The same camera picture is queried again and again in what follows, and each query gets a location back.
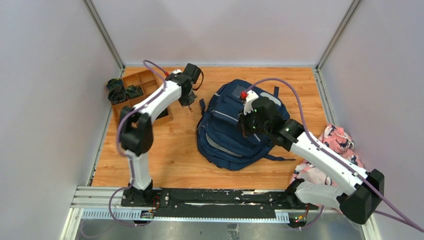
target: navy blue backpack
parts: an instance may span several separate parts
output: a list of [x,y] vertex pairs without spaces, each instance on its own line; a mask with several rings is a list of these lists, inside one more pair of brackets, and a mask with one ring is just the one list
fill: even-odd
[[[266,135],[254,134],[243,137],[243,133],[236,127],[239,111],[244,107],[240,94],[250,86],[250,83],[240,79],[223,85],[212,96],[206,110],[205,101],[200,100],[203,117],[197,125],[197,148],[209,162],[219,168],[236,171],[261,158],[273,161],[285,160],[283,157],[268,154],[274,145]],[[278,87],[275,87],[274,95],[258,87],[252,90],[260,98],[273,100],[278,105],[284,120],[290,118],[286,107],[278,98]]]

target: red component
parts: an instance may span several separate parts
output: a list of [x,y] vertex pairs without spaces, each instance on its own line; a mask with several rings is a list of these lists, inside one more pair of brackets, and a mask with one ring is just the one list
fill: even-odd
[[241,92],[241,99],[245,100],[248,97],[248,94],[244,91]]

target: gray wall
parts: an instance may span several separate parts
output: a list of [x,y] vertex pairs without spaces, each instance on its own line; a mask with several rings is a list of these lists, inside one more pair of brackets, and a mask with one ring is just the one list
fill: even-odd
[[0,0],[0,239],[59,238],[118,68],[81,0]]
[[93,0],[130,65],[313,65],[351,1]]
[[[367,169],[385,175],[385,196],[424,226],[424,1],[364,0],[322,73],[340,126]],[[378,208],[392,211],[385,204]],[[422,239],[383,216],[384,240]]]

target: metal corner post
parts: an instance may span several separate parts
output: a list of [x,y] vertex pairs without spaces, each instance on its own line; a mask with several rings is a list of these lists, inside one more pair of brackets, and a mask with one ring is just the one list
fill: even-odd
[[355,14],[355,12],[358,9],[358,6],[361,2],[362,2],[362,0],[352,0],[352,3],[350,4],[349,8],[347,9],[347,12],[343,17],[343,20],[341,20],[340,24],[338,25],[337,30],[335,31],[335,33],[332,36],[327,48],[325,49],[324,53],[322,54],[321,58],[319,59],[318,64],[316,65],[316,70],[318,72],[320,72],[323,65],[326,63],[331,51],[335,47],[337,41],[339,40],[339,38],[342,35],[343,31],[345,30],[346,26],[348,25],[348,23],[352,19],[352,16]]
[[339,41],[341,35],[345,31],[347,25],[351,21],[353,15],[355,14],[361,2],[362,0],[352,0],[349,8],[347,9],[346,14],[344,15],[343,19],[338,25],[337,30],[332,36],[330,42],[328,43],[324,53],[322,54],[321,58],[319,59],[319,62],[316,64],[314,69],[314,76],[315,76],[316,84],[318,86],[319,95],[321,97],[322,106],[324,108],[325,117],[329,123],[335,124],[335,125],[337,125],[338,123],[336,122],[337,120],[336,120],[333,108],[331,106],[331,103],[329,101],[329,97],[328,97],[329,94],[326,88],[324,76],[322,75],[321,71],[327,59],[329,58],[332,50],[336,46],[337,42]]
[[124,71],[125,65],[121,59],[121,57],[118,54],[117,49],[115,48],[111,37],[108,34],[108,31],[106,30],[105,26],[102,23],[102,20],[100,19],[99,14],[97,13],[97,10],[93,4],[92,0],[82,0],[85,7],[88,10],[88,13],[91,15],[95,25],[97,26],[98,31],[100,32],[101,36],[103,37],[104,42],[106,43],[107,48],[109,49],[110,53],[113,56],[113,59],[115,59],[116,64],[121,69],[121,72]]

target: robotic arm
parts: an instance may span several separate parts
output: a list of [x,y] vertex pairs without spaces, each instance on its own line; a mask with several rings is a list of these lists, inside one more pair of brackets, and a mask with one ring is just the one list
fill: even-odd
[[[188,64],[184,71],[171,73],[165,83],[151,96],[133,108],[124,107],[120,120],[134,109],[140,108],[136,114],[129,117],[123,124],[120,133],[121,146],[128,156],[130,169],[129,188],[131,199],[137,200],[139,206],[147,205],[153,196],[153,181],[149,174],[148,151],[153,144],[152,123],[172,102],[178,100],[185,107],[194,102],[196,95],[193,85],[201,73],[200,68]],[[332,207],[346,215],[358,224],[364,224],[381,199],[373,193],[358,177],[363,176],[381,193],[384,190],[384,176],[374,169],[367,172],[344,158],[335,154],[315,137],[318,147],[311,142],[303,125],[289,119],[283,120],[276,104],[267,97],[259,97],[255,92],[242,93],[244,109],[240,111],[238,126],[245,136],[265,134],[272,142],[287,151],[291,151],[311,162],[318,169],[332,178],[337,186],[314,184],[304,179],[296,179],[286,189],[287,201],[294,205],[314,204]],[[351,173],[345,166],[328,156],[324,150],[334,153],[339,160],[344,161],[355,170]]]
[[135,106],[122,108],[120,122],[134,109],[144,106],[125,123],[120,133],[120,142],[125,154],[128,156],[130,169],[130,182],[134,179],[132,187],[128,190],[135,196],[141,205],[146,205],[153,194],[153,181],[149,173],[148,151],[153,144],[152,124],[171,103],[178,100],[181,106],[190,106],[197,97],[193,92],[201,69],[188,63],[184,71],[175,70],[165,79],[160,86],[147,99]]
[[[317,147],[307,136],[303,125],[293,119],[283,120],[276,104],[269,98],[259,97],[251,90],[242,94],[241,98],[244,109],[240,111],[238,124],[245,136],[266,134],[275,145],[305,158],[337,183],[337,186],[321,185],[295,179],[286,190],[291,193],[292,201],[332,207],[340,210],[353,222],[365,224],[381,199],[357,175],[363,176],[381,193],[384,192],[384,175],[376,169],[367,172],[348,162],[311,133]],[[324,151],[334,153],[340,161],[353,168],[355,173],[351,173]]]

